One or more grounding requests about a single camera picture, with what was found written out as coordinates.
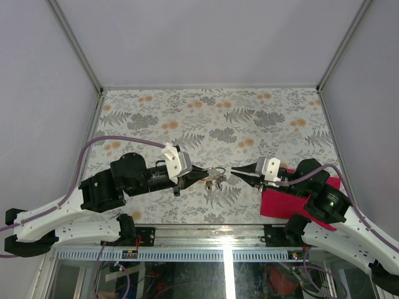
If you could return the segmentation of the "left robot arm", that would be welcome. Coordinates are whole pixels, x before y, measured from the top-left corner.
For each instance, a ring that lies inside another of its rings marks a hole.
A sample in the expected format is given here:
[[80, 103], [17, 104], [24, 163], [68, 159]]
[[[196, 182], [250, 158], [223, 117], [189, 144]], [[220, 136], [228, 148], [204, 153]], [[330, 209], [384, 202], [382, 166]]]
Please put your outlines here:
[[17, 257], [35, 257], [61, 245], [100, 244], [135, 246], [137, 232], [132, 216], [120, 214], [99, 222], [80, 222], [85, 216], [101, 214], [126, 204], [125, 196], [139, 196], [170, 189], [175, 196], [208, 172], [183, 158], [184, 174], [176, 181], [169, 178], [167, 163], [159, 160], [152, 168], [143, 156], [127, 153], [112, 162], [110, 168], [84, 180], [67, 200], [58, 199], [33, 211], [9, 209], [6, 224], [14, 232], [4, 240], [4, 251]]

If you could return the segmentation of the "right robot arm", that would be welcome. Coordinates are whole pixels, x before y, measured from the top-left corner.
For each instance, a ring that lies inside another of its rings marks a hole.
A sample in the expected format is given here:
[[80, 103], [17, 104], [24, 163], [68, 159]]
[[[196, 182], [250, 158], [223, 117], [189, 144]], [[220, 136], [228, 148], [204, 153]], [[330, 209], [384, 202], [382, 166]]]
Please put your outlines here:
[[283, 228], [288, 244], [324, 249], [398, 295], [398, 241], [360, 211], [350, 192], [328, 183], [327, 165], [305, 159], [290, 172], [280, 164], [277, 158], [260, 157], [231, 173], [261, 191], [263, 207], [276, 218], [288, 220]]

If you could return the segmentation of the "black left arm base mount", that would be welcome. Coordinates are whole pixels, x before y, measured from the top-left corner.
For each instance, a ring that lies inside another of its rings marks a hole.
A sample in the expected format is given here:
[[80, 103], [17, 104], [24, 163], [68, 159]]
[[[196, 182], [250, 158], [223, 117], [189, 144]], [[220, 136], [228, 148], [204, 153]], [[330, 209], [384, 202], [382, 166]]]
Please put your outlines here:
[[120, 225], [116, 246], [153, 247], [155, 244], [154, 227], [136, 227], [133, 218], [126, 214], [117, 217]]

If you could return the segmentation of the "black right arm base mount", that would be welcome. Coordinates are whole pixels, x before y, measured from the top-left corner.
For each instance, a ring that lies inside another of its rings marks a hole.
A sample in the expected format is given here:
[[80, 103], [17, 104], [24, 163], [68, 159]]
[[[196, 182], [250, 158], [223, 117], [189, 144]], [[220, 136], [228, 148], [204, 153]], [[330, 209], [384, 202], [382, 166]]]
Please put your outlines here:
[[322, 230], [308, 217], [294, 214], [286, 224], [264, 224], [261, 242], [266, 247], [308, 247], [310, 244], [302, 240], [303, 236], [310, 235], [310, 232], [305, 232], [306, 227], [314, 232]]

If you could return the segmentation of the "large metal keyring with clips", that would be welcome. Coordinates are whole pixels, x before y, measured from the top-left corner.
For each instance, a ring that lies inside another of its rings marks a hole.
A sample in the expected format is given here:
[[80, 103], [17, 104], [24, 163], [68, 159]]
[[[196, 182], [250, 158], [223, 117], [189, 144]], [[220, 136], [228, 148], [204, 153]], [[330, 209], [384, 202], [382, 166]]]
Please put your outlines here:
[[214, 166], [206, 169], [207, 177], [203, 179], [204, 188], [208, 194], [214, 190], [222, 191], [222, 184], [226, 180], [226, 169], [220, 166]]

